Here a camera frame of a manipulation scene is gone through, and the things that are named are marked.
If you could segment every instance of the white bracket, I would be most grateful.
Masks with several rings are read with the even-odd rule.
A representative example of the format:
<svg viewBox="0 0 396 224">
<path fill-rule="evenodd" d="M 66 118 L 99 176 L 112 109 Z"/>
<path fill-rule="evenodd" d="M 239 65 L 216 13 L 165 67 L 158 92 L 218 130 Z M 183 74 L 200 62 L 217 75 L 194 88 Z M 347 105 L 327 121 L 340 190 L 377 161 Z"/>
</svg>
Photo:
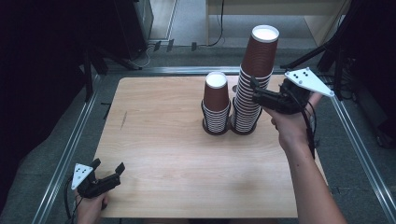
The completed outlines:
<svg viewBox="0 0 396 224">
<path fill-rule="evenodd" d="M 91 166 L 76 163 L 75 172 L 73 173 L 72 189 L 76 189 L 92 170 L 93 168 Z"/>
<path fill-rule="evenodd" d="M 301 88 L 334 97 L 334 91 L 330 90 L 309 67 L 286 72 L 285 77 Z"/>
</svg>

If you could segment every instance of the forearm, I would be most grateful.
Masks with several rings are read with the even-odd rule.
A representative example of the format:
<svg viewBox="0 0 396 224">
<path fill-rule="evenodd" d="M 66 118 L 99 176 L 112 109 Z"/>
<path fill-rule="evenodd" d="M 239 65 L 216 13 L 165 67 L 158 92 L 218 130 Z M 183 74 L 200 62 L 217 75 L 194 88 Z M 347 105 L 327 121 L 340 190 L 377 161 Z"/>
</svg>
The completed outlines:
<svg viewBox="0 0 396 224">
<path fill-rule="evenodd" d="M 94 218 L 92 219 L 92 217 L 78 217 L 77 219 L 77 224 L 99 224 L 100 223 L 100 218 Z"/>
<path fill-rule="evenodd" d="M 346 223 L 307 144 L 285 150 L 300 223 Z"/>
</svg>

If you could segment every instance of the aluminum rail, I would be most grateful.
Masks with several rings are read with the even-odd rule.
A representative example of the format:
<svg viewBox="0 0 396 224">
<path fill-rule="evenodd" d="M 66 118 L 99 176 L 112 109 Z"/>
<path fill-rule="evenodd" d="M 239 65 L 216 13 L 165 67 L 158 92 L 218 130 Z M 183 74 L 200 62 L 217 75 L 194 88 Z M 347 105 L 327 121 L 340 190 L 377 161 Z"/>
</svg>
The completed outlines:
<svg viewBox="0 0 396 224">
<path fill-rule="evenodd" d="M 95 80 L 93 82 L 93 86 L 97 87 L 100 85 L 101 82 L 102 82 L 101 77 L 99 75 L 96 75 Z M 56 167 L 56 170 L 53 173 L 52 179 L 50 180 L 47 186 L 44 197 L 35 213 L 35 217 L 32 221 L 33 224 L 42 224 L 42 223 L 46 223 L 47 221 L 48 215 L 50 213 L 50 209 L 53 205 L 53 202 L 55 201 L 56 195 L 58 194 L 59 188 L 62 185 L 64 176 L 67 172 L 67 168 L 69 167 L 70 161 L 76 150 L 78 140 L 81 137 L 81 133 L 85 127 L 88 116 L 91 114 L 96 96 L 97 96 L 97 91 L 93 93 L 90 101 L 85 103 L 85 105 L 81 110 L 76 126 L 74 127 L 73 132 L 71 133 L 70 138 L 67 142 L 67 145 L 64 148 L 64 153 L 60 161 L 58 162 L 58 166 Z"/>
<path fill-rule="evenodd" d="M 174 76 L 197 75 L 205 76 L 210 72 L 222 72 L 225 75 L 238 75 L 239 66 L 180 66 L 180 67 L 152 67 L 134 71 L 137 75 Z M 273 74 L 283 74 L 285 69 L 274 67 Z"/>
<path fill-rule="evenodd" d="M 370 184 L 372 185 L 375 195 L 381 204 L 389 223 L 396 223 L 396 205 L 392 194 L 385 184 L 381 174 L 376 169 L 375 163 L 373 162 L 369 151 L 361 141 L 361 137 L 355 125 L 353 124 L 352 119 L 347 113 L 344 102 L 340 102 L 336 99 L 336 97 L 333 97 L 332 104 L 338 114 L 338 117 L 344 125 L 349 140 L 352 143 L 355 153 L 361 162 L 361 166 L 366 173 Z"/>
</svg>

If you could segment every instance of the hand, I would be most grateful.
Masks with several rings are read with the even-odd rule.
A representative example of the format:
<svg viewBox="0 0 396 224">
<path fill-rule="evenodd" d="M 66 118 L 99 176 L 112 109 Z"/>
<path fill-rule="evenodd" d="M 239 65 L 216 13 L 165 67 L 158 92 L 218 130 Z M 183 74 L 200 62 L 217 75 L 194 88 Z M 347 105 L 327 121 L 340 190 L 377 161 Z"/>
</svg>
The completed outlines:
<svg viewBox="0 0 396 224">
<path fill-rule="evenodd" d="M 107 192 L 96 198 L 87 199 L 81 197 L 75 190 L 76 203 L 78 204 L 78 221 L 77 224 L 94 224 L 99 223 L 102 208 L 106 208 L 108 204 Z"/>
<path fill-rule="evenodd" d="M 309 99 L 311 105 L 315 108 L 318 105 L 322 95 L 320 93 L 313 93 Z M 306 106 L 308 117 L 313 114 L 311 105 Z M 279 114 L 275 110 L 263 107 L 271 117 L 271 122 L 276 126 L 279 131 L 279 144 L 288 152 L 297 144 L 308 144 L 306 136 L 306 124 L 304 117 L 301 113 L 293 115 Z"/>
</svg>

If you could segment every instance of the wooden table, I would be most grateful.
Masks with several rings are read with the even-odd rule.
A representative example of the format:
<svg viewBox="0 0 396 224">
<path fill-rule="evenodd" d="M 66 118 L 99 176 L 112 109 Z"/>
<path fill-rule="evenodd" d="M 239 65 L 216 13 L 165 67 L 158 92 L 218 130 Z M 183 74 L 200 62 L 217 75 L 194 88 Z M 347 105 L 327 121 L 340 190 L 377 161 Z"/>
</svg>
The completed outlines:
<svg viewBox="0 0 396 224">
<path fill-rule="evenodd" d="M 230 97 L 238 76 L 228 76 Z M 278 91 L 283 76 L 273 76 Z M 205 77 L 128 77 L 120 81 L 95 158 L 114 174 L 104 217 L 297 217 L 286 156 L 262 113 L 246 136 L 202 128 Z"/>
</svg>

